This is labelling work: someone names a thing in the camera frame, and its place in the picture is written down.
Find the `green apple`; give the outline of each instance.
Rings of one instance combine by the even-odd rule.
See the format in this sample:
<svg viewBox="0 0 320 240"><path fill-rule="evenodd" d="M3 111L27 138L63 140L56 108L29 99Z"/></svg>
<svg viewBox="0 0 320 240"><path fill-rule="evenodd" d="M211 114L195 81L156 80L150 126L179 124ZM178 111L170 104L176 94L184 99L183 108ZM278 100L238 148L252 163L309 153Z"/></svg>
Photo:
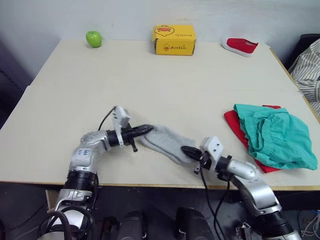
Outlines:
<svg viewBox="0 0 320 240"><path fill-rule="evenodd" d="M97 31L88 31L85 35L86 41L93 48L98 48L101 46L102 37Z"/></svg>

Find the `tabletop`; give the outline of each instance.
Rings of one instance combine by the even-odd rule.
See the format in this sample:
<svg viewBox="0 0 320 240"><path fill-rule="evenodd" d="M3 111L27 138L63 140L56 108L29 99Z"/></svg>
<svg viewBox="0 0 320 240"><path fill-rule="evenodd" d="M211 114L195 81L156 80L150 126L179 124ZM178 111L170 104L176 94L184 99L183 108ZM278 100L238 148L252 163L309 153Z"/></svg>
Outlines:
<svg viewBox="0 0 320 240"><path fill-rule="evenodd" d="M254 162L224 119L234 104L280 105L309 127L320 157L320 125L266 44L250 58L216 42L198 42L193 56L155 55L147 41L63 39L0 130L0 181L63 184L80 138L121 105L131 125L161 124L195 139L218 136L224 155ZM103 128L112 128L106 120ZM99 162L101 185L203 188L194 165L181 166L137 144L114 147ZM320 170L264 174L274 190L320 190ZM206 172L211 188L225 183Z"/></svg>

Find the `striped cloth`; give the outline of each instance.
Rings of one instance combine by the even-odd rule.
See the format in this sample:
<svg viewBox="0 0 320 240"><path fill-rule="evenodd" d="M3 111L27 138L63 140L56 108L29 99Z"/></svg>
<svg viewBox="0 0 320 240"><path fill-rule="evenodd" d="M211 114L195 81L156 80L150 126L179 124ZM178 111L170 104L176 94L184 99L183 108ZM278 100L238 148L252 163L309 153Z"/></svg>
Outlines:
<svg viewBox="0 0 320 240"><path fill-rule="evenodd" d="M288 71L320 118L320 39L301 53Z"/></svg>

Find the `red slipper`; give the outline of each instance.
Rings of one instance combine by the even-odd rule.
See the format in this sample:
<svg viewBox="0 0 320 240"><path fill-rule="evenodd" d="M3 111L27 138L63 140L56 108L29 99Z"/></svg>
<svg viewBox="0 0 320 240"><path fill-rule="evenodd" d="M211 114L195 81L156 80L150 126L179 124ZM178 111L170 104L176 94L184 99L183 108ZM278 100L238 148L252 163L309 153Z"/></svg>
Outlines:
<svg viewBox="0 0 320 240"><path fill-rule="evenodd" d="M222 46L225 49L244 57L251 57L258 46L258 43L248 41L244 38L227 38L222 42Z"/></svg>

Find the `cardboard box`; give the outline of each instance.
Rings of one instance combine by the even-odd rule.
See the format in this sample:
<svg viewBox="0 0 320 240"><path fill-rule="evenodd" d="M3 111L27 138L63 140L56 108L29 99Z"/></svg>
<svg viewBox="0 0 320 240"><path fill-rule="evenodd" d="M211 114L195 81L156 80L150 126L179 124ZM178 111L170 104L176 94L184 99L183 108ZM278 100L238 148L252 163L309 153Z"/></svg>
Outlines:
<svg viewBox="0 0 320 240"><path fill-rule="evenodd" d="M157 55L191 56L196 46L192 25L156 25L152 41Z"/></svg>

